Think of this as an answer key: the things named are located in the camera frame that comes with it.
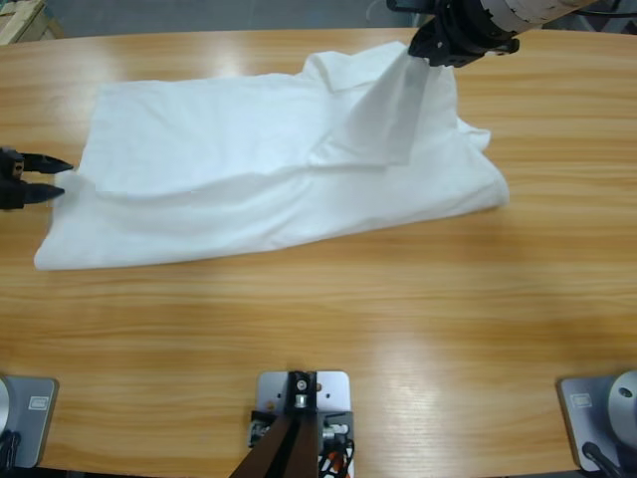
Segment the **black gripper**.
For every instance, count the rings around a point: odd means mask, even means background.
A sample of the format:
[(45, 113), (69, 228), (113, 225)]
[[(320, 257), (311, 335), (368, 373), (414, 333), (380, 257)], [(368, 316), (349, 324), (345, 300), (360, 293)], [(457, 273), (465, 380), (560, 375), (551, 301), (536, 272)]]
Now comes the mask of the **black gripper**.
[(47, 183), (22, 181), (23, 171), (58, 174), (74, 166), (46, 154), (24, 154), (7, 146), (1, 147), (1, 209), (22, 209), (25, 204), (39, 204), (65, 194), (65, 189)]
[(516, 32), (494, 22), (494, 12), (482, 1), (439, 1), (435, 28), (421, 27), (409, 45), (410, 56), (423, 56), (432, 67), (456, 67), (486, 54), (516, 53)]

